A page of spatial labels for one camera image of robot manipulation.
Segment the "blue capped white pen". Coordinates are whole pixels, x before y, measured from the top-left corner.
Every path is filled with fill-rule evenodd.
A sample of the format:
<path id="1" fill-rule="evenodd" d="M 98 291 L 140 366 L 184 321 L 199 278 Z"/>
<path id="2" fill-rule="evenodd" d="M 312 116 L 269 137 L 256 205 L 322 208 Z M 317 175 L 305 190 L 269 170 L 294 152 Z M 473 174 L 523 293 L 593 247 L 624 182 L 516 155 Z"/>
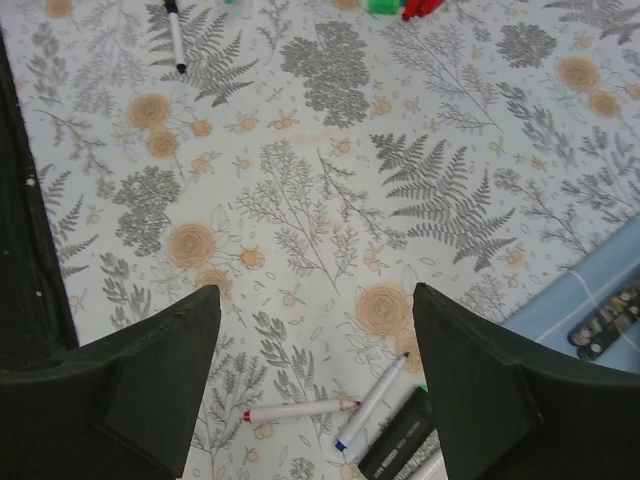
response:
<path id="1" fill-rule="evenodd" d="M 361 402 L 360 407 L 353 414 L 351 419 L 348 420 L 339 431 L 334 444 L 335 448 L 339 452 L 343 452 L 351 446 L 354 439 L 359 435 L 361 430 L 369 421 L 386 393 L 396 382 L 410 357 L 411 354 L 409 352 L 402 353 L 394 363 L 385 370 L 384 374 Z"/>

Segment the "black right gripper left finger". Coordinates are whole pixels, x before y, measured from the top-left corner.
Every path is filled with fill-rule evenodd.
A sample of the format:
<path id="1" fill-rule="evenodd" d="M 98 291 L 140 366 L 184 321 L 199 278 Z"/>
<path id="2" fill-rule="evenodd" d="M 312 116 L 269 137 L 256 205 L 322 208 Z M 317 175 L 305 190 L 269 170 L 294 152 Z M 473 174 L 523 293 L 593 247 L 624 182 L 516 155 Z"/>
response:
<path id="1" fill-rule="evenodd" d="M 92 343 L 2 372 L 2 478 L 180 478 L 220 322 L 220 292 L 205 286 Z"/>

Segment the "green capped black highlighter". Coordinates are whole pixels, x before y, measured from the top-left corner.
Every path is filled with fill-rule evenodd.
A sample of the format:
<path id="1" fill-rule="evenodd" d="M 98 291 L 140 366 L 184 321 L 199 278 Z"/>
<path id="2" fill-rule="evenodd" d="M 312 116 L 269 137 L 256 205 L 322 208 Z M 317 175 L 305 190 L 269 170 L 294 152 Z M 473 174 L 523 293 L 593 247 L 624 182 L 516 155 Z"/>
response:
<path id="1" fill-rule="evenodd" d="M 371 480 L 391 480 L 435 429 L 427 385 L 416 387 L 358 464 Z"/>

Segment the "green highlighter cap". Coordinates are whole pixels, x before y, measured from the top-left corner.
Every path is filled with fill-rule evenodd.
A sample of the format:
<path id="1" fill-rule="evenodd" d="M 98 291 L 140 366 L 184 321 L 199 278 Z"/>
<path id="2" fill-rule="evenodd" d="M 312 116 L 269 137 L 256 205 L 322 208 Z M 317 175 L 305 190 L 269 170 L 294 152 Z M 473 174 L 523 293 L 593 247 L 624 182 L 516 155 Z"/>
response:
<path id="1" fill-rule="evenodd" d="M 372 14 L 395 15 L 400 9 L 399 0 L 368 0 L 367 11 Z"/>

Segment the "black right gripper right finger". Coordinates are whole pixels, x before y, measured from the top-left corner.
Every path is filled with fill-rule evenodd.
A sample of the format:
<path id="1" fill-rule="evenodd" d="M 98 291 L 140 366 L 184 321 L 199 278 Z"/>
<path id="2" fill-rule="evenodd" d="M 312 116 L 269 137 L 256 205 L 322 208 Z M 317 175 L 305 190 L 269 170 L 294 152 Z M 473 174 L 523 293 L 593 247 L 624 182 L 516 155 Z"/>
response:
<path id="1" fill-rule="evenodd" d="M 413 319 L 449 478 L 638 478 L 638 375 L 549 349 L 424 283 Z"/>

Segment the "pink capped white pen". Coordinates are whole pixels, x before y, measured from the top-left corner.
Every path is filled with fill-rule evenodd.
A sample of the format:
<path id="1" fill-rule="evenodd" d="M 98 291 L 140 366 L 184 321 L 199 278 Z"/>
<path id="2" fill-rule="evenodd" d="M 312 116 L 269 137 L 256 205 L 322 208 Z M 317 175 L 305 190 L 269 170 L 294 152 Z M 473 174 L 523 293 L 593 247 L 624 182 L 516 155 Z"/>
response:
<path id="1" fill-rule="evenodd" d="M 438 452 L 420 466 L 409 480 L 447 480 L 443 454 Z"/>

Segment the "black capped white pen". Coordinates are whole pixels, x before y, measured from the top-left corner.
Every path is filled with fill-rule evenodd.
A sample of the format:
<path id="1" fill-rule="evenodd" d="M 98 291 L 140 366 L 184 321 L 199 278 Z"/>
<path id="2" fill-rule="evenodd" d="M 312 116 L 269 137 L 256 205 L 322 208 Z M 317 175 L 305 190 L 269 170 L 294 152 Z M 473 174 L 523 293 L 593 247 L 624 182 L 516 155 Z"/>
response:
<path id="1" fill-rule="evenodd" d="M 176 69 L 180 75 L 185 75 L 187 66 L 185 61 L 177 2 L 175 0 L 164 0 L 163 3 L 170 24 L 170 33 L 172 38 Z"/>

